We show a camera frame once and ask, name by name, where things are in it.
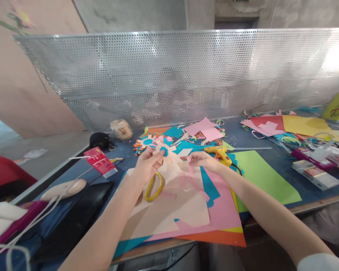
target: perforated metal panel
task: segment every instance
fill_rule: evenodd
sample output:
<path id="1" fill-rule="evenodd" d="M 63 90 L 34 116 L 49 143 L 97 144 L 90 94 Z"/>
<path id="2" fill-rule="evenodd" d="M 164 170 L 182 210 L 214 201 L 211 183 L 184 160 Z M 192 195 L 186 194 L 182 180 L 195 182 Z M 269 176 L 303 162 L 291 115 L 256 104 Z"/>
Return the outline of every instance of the perforated metal panel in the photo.
<path id="1" fill-rule="evenodd" d="M 318 105 L 339 92 L 339 29 L 15 37 L 85 126 L 108 131 Z"/>

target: green paper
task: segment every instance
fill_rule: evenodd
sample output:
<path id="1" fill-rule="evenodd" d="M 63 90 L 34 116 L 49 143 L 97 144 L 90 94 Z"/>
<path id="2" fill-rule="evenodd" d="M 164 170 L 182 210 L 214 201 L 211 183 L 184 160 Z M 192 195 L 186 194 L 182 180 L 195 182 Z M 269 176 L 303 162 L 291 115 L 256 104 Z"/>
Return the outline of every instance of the green paper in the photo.
<path id="1" fill-rule="evenodd" d="M 267 192 L 281 204 L 301 201 L 298 191 L 280 176 L 256 151 L 235 152 L 237 166 L 245 173 L 244 177 Z M 238 211 L 248 209 L 237 197 Z"/>
<path id="2" fill-rule="evenodd" d="M 226 147 L 228 151 L 233 151 L 235 148 L 232 147 L 229 143 L 222 141 L 222 144 Z"/>
<path id="3" fill-rule="evenodd" d="M 144 128 L 144 134 L 140 136 L 140 138 L 144 137 L 146 135 L 146 133 L 148 132 L 148 126 L 146 126 L 146 128 Z"/>

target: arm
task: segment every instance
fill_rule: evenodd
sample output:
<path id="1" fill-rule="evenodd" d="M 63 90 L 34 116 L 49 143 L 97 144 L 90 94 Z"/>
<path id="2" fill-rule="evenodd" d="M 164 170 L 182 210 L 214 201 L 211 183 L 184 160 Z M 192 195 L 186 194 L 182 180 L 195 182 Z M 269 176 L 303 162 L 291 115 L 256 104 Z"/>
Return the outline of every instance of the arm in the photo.
<path id="1" fill-rule="evenodd" d="M 191 159 L 190 165 L 203 166 L 228 183 L 260 226 L 286 250 L 296 266 L 309 255 L 334 255 L 315 233 L 265 191 L 205 152 L 194 152 Z"/>
<path id="2" fill-rule="evenodd" d="M 153 155 L 148 149 L 138 158 L 130 177 L 125 176 L 122 187 L 89 231 L 60 266 L 59 271 L 108 270 L 123 229 L 145 185 L 162 165 L 163 153 Z"/>

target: wall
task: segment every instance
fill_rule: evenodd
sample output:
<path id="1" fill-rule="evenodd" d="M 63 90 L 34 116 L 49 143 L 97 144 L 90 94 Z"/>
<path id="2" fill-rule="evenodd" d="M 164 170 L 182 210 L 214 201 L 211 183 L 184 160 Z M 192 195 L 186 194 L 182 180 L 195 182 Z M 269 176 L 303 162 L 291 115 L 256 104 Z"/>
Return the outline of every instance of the wall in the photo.
<path id="1" fill-rule="evenodd" d="M 271 28 L 339 27 L 339 0 L 277 0 Z"/>
<path id="2" fill-rule="evenodd" d="M 30 33 L 86 33 L 70 0 L 24 0 L 21 9 L 35 27 Z M 0 0 L 0 19 L 10 22 L 9 1 Z M 0 26 L 0 119 L 23 137 L 38 137 L 85 130 L 83 124 Z"/>
<path id="3" fill-rule="evenodd" d="M 186 0 L 187 30 L 214 29 L 215 0 Z"/>
<path id="4" fill-rule="evenodd" d="M 258 28 L 339 27 L 339 0 L 216 0 L 215 16 L 259 17 Z"/>
<path id="5" fill-rule="evenodd" d="M 185 30 L 185 0 L 74 0 L 89 33 Z"/>

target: scissor handle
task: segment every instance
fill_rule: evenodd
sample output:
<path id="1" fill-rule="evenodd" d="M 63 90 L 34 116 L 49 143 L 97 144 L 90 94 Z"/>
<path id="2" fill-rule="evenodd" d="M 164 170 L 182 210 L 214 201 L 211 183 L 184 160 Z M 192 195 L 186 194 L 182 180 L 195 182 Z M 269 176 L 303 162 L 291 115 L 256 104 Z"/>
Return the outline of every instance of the scissor handle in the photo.
<path id="1" fill-rule="evenodd" d="M 156 175 L 159 177 L 160 184 L 159 184 L 159 188 L 158 188 L 157 192 L 151 197 L 151 196 L 149 196 L 149 193 L 150 193 L 151 187 L 153 187 Z M 144 194 L 145 200 L 148 201 L 148 202 L 152 202 L 156 197 L 158 197 L 158 195 L 162 191 L 162 188 L 163 188 L 163 176 L 159 172 L 156 171 L 156 174 L 153 176 L 153 178 L 150 180 L 150 183 L 147 186 L 146 193 Z"/>

